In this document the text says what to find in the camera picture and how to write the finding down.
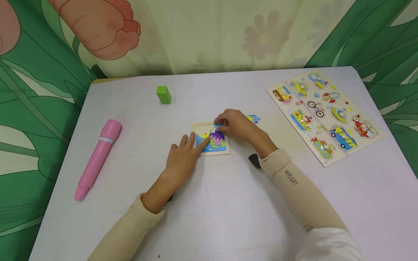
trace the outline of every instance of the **flying saucer picture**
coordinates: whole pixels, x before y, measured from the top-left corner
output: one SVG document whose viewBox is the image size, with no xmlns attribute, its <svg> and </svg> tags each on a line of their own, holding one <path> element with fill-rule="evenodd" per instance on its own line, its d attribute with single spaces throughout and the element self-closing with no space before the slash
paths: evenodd
<svg viewBox="0 0 418 261">
<path fill-rule="evenodd" d="M 347 124 L 347 115 L 346 109 L 337 109 L 335 107 L 331 107 L 331 115 L 342 124 Z"/>
</svg>

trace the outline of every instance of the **green block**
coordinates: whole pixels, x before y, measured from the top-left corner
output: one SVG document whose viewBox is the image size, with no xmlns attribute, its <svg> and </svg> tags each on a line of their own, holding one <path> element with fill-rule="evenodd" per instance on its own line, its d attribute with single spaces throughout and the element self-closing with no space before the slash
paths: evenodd
<svg viewBox="0 0 418 261">
<path fill-rule="evenodd" d="M 171 103 L 171 95 L 168 91 L 167 86 L 158 86 L 157 87 L 157 95 L 160 98 L 162 104 L 170 104 Z"/>
</svg>

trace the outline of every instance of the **pink marker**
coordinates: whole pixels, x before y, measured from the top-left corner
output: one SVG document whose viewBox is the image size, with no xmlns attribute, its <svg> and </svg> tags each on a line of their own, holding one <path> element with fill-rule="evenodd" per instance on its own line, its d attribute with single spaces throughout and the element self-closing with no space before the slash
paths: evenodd
<svg viewBox="0 0 418 261">
<path fill-rule="evenodd" d="M 74 196 L 75 200 L 82 200 L 86 196 L 87 191 L 89 191 L 89 188 L 93 186 L 94 180 L 99 174 L 99 170 L 110 150 L 110 146 L 119 135 L 121 127 L 122 125 L 120 122 L 114 119 L 108 120 L 104 125 L 102 132 L 100 133 L 99 142 L 78 183 L 78 188 Z"/>
</svg>

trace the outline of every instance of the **silver band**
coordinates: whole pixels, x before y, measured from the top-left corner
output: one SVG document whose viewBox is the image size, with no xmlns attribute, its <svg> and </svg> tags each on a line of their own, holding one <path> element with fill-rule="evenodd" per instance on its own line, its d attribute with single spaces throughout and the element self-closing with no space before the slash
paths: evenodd
<svg viewBox="0 0 418 261">
<path fill-rule="evenodd" d="M 108 139 L 108 138 L 105 138 L 105 137 L 100 137 L 100 139 L 99 139 L 99 140 L 102 140 L 102 141 L 104 141 L 104 142 L 113 143 L 113 140 Z"/>
</svg>

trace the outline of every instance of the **table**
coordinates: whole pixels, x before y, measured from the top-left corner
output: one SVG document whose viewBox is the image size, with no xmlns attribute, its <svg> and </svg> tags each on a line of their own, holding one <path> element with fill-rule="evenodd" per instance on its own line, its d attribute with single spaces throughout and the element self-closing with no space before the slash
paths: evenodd
<svg viewBox="0 0 418 261">
<path fill-rule="evenodd" d="M 293 157 L 341 216 L 367 260 L 414 260 L 418 182 L 352 67 L 324 68 L 387 137 L 321 166 L 266 92 L 309 69 L 140 76 L 92 85 L 39 230 L 31 261 L 86 260 L 135 196 L 153 184 L 170 145 L 193 122 L 225 108 L 257 114 L 259 126 Z M 160 104 L 167 85 L 170 105 Z M 74 200 L 79 178 L 104 123 L 123 129 L 94 187 Z M 230 141 L 231 154 L 201 157 L 190 181 L 166 206 L 133 260 L 293 260 L 306 233 L 277 188 Z"/>
</svg>

